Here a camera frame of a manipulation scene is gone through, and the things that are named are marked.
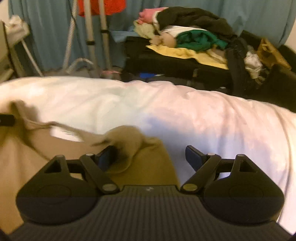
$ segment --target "white wall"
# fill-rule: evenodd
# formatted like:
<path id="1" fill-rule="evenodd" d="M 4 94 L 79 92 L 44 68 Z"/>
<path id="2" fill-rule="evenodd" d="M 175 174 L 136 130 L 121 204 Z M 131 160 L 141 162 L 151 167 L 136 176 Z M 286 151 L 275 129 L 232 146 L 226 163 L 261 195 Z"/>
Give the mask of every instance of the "white wall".
<path id="1" fill-rule="evenodd" d="M 0 20 L 7 22 L 8 19 L 8 0 L 2 0 L 0 2 Z"/>
<path id="2" fill-rule="evenodd" d="M 296 51 L 296 19 L 289 38 L 287 39 L 286 45 Z"/>

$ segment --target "white duvet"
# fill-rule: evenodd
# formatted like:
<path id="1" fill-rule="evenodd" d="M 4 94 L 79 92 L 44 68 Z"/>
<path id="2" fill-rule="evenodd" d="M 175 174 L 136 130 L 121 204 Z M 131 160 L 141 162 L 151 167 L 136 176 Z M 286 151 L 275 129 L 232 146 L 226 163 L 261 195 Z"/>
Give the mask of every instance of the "white duvet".
<path id="1" fill-rule="evenodd" d="M 43 122 L 98 134 L 135 125 L 163 141 L 181 183 L 194 173 L 185 160 L 187 145 L 222 158 L 244 153 L 287 190 L 280 224 L 296 231 L 296 114 L 286 109 L 163 81 L 34 77 L 2 84 L 0 93 L 0 104 L 23 100 Z"/>

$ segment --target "blue curtain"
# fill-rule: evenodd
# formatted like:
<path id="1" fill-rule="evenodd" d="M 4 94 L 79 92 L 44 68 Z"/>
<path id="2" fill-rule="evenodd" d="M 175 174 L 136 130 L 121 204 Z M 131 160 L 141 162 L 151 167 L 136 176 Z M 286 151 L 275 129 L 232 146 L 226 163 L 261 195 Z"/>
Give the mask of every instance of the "blue curtain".
<path id="1" fill-rule="evenodd" d="M 242 30 L 247 30 L 267 37 L 279 46 L 286 42 L 296 16 L 295 0 L 126 0 L 126 4 L 123 12 L 107 18 L 114 36 L 131 30 L 133 21 L 143 8 L 183 6 L 209 10 L 226 18 L 238 35 Z M 40 67 L 43 70 L 61 68 L 71 17 L 68 1 L 9 0 L 9 13 L 17 14 L 29 23 L 31 35 L 26 41 Z M 81 56 L 88 57 L 84 18 L 78 16 L 77 25 L 82 52 L 75 35 L 70 63 Z M 104 68 L 99 16 L 93 17 L 93 26 L 98 64 Z M 113 65 L 123 67 L 125 57 L 122 43 L 115 43 L 111 38 L 110 51 Z"/>

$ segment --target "red cloth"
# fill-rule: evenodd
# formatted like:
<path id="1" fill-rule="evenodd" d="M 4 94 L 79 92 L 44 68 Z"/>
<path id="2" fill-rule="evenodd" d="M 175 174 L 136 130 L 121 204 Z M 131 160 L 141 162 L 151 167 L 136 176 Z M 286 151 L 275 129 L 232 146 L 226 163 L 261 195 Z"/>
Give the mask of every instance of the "red cloth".
<path id="1" fill-rule="evenodd" d="M 91 1 L 91 14 L 99 15 L 99 0 Z M 112 15 L 113 13 L 122 12 L 126 8 L 126 0 L 104 0 L 105 14 Z M 79 16 L 84 17 L 84 5 L 83 0 L 78 0 Z"/>

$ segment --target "ribbed black surface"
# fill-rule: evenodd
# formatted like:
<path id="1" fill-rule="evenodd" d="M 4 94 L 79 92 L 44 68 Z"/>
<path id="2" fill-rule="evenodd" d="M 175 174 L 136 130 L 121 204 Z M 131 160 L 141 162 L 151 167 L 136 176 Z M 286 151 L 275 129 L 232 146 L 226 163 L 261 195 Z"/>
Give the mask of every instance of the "ribbed black surface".
<path id="1" fill-rule="evenodd" d="M 91 213 L 60 226 L 25 223 L 10 235 L 13 241 L 200 240 L 286 241 L 274 222 L 235 226 L 208 213 L 199 198 L 183 195 L 174 186 L 129 186 L 104 196 Z"/>

